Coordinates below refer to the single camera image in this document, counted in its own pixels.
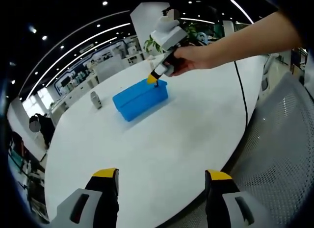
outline human arm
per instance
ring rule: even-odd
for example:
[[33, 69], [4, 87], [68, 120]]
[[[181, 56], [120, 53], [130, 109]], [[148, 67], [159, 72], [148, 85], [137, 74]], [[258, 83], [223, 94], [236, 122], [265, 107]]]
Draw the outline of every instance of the human arm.
[[275, 53], [302, 46], [292, 22], [280, 11], [203, 47], [178, 48], [174, 56], [184, 58], [173, 76], [193, 69], [211, 69], [255, 55]]

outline black cable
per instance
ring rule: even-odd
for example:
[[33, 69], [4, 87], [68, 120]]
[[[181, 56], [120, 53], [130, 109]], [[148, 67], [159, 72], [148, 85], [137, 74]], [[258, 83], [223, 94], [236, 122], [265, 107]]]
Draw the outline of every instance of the black cable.
[[244, 108], [245, 108], [245, 128], [247, 127], [247, 121], [248, 121], [248, 113], [247, 113], [247, 106], [246, 106], [246, 101], [245, 101], [245, 95], [244, 95], [244, 90], [243, 90], [243, 85], [242, 85], [242, 81], [241, 81], [241, 78], [240, 78], [240, 74], [239, 74], [239, 70], [237, 68], [237, 65], [236, 65], [236, 62], [234, 61], [235, 63], [235, 70], [236, 70], [236, 74], [237, 74], [237, 77], [239, 78], [239, 82], [240, 82], [240, 86], [241, 86], [241, 91], [242, 91], [242, 97], [243, 97], [243, 102], [244, 102]]

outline window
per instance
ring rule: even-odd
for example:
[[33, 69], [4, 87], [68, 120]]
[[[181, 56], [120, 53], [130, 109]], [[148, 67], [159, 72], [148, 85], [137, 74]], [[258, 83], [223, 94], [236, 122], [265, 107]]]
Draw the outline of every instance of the window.
[[44, 115], [44, 111], [37, 103], [34, 96], [31, 96], [27, 100], [23, 102], [23, 107], [29, 117], [33, 116], [34, 114], [41, 114]]
[[53, 99], [51, 97], [51, 95], [49, 94], [47, 88], [43, 88], [43, 89], [40, 89], [38, 92], [37, 92], [39, 98], [41, 99], [41, 101], [44, 103], [46, 109], [49, 109], [50, 108], [50, 104], [53, 103]]

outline green plant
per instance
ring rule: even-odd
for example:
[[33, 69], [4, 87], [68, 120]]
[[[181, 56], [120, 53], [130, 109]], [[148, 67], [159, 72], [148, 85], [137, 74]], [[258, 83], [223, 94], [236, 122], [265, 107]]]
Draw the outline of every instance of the green plant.
[[149, 35], [149, 39], [147, 39], [144, 43], [144, 49], [146, 52], [149, 52], [149, 47], [155, 47], [158, 52], [161, 52], [160, 45]]
[[[193, 38], [193, 37], [196, 38], [196, 35], [197, 35], [197, 31], [195, 28], [196, 24], [194, 24], [194, 23], [185, 24], [184, 23], [183, 25], [184, 25], [183, 29], [187, 32], [186, 39]], [[150, 51], [149, 48], [151, 46], [155, 47], [158, 52], [162, 51], [160, 45], [151, 37], [151, 35], [149, 35], [149, 39], [147, 39], [144, 43], [145, 51], [149, 52]]]
[[187, 26], [184, 26], [184, 30], [187, 32], [187, 39], [191, 37], [196, 37], [197, 36], [197, 31], [195, 28], [196, 24], [194, 23], [189, 23]]

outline desk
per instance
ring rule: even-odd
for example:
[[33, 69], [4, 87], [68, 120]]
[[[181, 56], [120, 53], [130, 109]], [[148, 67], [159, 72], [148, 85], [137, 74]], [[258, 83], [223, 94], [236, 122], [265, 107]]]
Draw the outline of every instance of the desk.
[[85, 87], [85, 89], [89, 90], [89, 88], [92, 89], [97, 85], [97, 75], [95, 73], [92, 73], [86, 78], [86, 80], [84, 80], [77, 87], [75, 87], [70, 93], [66, 94], [60, 100], [58, 100], [48, 113], [48, 117], [52, 119], [54, 126], [57, 126], [62, 114], [68, 109], [69, 99], [73, 97], [74, 93], [76, 93], [76, 98], [72, 102], [76, 102], [79, 98], [81, 98], [81, 96], [86, 93], [85, 90], [84, 92], [80, 92], [81, 88]]
[[[237, 62], [249, 119], [258, 98], [264, 58]], [[84, 188], [99, 169], [119, 169], [117, 228], [154, 228], [190, 204], [205, 188], [205, 170], [221, 170], [245, 129], [245, 110], [233, 63], [165, 77], [169, 99], [132, 122], [112, 97], [147, 77], [135, 64], [74, 103], [56, 127], [49, 149], [45, 196], [50, 219], [57, 206]]]

